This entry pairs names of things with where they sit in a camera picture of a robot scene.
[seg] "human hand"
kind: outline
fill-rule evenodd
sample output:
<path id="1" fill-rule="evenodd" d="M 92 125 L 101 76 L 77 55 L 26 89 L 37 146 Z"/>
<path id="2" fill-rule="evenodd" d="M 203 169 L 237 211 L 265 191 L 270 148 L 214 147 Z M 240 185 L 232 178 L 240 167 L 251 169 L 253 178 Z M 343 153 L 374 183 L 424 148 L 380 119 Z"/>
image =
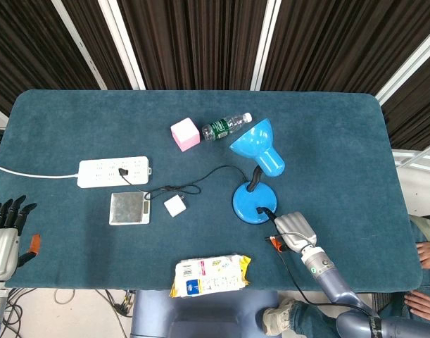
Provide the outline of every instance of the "human hand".
<path id="1" fill-rule="evenodd" d="M 405 295 L 404 301 L 411 309 L 410 312 L 421 318 L 430 320 L 430 297 L 418 291 Z"/>
<path id="2" fill-rule="evenodd" d="M 430 269 L 430 242 L 417 243 L 419 260 L 423 269 Z"/>

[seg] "white power strip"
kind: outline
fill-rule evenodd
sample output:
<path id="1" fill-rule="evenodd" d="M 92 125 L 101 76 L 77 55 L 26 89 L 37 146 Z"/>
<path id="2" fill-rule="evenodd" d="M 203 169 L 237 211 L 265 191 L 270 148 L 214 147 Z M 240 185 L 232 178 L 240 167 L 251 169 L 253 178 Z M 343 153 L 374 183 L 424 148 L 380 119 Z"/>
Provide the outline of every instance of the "white power strip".
<path id="1" fill-rule="evenodd" d="M 129 185 L 119 175 L 119 168 L 129 171 L 125 178 L 135 185 L 146 184 L 152 173 L 149 160 L 145 156 L 81 161 L 77 185 L 81 188 Z"/>

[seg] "pink cube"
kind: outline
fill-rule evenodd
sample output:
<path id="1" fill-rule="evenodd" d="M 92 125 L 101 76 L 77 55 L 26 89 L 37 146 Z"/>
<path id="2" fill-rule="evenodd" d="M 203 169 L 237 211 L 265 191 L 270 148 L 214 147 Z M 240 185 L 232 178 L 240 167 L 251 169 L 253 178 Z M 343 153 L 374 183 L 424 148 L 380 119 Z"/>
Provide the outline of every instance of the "pink cube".
<path id="1" fill-rule="evenodd" d="M 171 126 L 172 137 L 179 146 L 180 150 L 186 151 L 192 146 L 196 146 L 201 141 L 198 128 L 194 125 L 191 118 L 186 118 Z"/>

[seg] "blue desk lamp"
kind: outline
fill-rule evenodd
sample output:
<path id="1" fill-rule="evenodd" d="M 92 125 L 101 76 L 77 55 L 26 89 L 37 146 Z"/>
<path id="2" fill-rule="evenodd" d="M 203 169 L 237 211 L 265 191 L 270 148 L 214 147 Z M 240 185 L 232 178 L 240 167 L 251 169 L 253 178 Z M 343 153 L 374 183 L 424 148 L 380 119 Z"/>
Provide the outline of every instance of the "blue desk lamp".
<path id="1" fill-rule="evenodd" d="M 276 177 L 283 173 L 285 162 L 272 147 L 272 127 L 267 118 L 252 127 L 237 139 L 230 149 L 238 155 L 253 158 L 258 163 L 253 178 L 238 187 L 234 194 L 235 213 L 244 222 L 260 224 L 268 220 L 265 213 L 258 213 L 259 206 L 276 211 L 276 194 L 266 184 L 260 182 L 262 173 Z"/>

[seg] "lamp neck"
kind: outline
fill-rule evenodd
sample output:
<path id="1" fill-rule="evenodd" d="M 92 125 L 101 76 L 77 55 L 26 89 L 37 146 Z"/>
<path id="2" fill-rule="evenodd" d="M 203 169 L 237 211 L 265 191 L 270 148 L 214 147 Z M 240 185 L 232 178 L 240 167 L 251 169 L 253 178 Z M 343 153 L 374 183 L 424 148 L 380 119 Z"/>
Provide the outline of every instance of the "lamp neck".
<path id="1" fill-rule="evenodd" d="M 254 169 L 254 173 L 252 174 L 252 180 L 251 183 L 248 184 L 246 187 L 246 190 L 248 192 L 253 192 L 255 187 L 257 187 L 257 184 L 260 182 L 260 178 L 262 177 L 263 170 L 262 168 L 257 165 Z"/>

